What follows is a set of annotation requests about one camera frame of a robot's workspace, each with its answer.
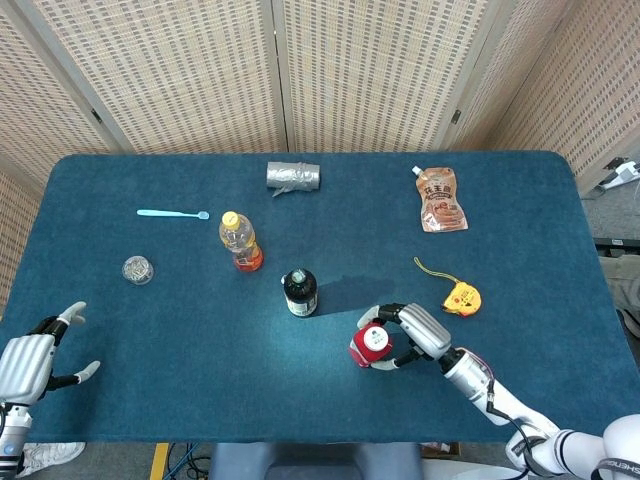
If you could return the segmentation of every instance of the woven screen panel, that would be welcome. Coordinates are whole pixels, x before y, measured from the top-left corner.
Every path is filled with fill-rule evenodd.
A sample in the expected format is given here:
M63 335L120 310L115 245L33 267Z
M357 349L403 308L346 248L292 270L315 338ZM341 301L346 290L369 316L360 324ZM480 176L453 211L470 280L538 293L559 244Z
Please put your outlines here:
M0 172L0 314L22 258L39 201Z
M455 130L452 149L475 150L507 111L569 0L519 0Z
M580 176L640 124L640 2L574 12L488 146L554 150Z
M107 147L0 3L0 156L44 187L70 153Z
M433 148L486 3L284 0L296 150Z
M260 2L34 3L138 152L278 149Z

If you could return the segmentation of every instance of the white bottle cap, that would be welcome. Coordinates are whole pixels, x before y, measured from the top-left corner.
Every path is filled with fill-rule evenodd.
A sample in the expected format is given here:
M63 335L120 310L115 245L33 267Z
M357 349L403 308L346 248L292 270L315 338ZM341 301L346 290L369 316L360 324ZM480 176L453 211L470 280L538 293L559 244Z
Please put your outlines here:
M379 352L389 343L389 334L382 327L371 327L364 332L364 346L372 352Z

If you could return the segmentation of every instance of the yellow bottle cap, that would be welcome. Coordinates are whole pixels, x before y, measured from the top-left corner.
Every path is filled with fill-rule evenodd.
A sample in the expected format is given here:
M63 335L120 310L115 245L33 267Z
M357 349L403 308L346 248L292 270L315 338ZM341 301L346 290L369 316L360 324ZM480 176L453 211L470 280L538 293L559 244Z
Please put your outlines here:
M240 217L236 212L227 212L222 216L222 225L229 230L237 230L240 226Z

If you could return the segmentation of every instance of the orange juice bottle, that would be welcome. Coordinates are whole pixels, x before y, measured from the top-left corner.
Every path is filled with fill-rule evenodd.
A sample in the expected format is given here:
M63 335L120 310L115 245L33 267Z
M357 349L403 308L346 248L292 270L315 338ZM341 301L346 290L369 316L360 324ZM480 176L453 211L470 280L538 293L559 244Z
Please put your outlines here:
M233 254L233 263L239 270L253 272L262 266L264 256L247 217L236 212L226 212L222 216L219 232L220 240Z

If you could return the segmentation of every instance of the gray chair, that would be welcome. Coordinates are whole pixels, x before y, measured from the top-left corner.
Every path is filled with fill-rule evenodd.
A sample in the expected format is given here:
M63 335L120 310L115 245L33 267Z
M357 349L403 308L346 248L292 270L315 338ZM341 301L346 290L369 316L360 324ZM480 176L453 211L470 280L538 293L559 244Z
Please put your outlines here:
M415 443L219 443L210 480L422 480Z

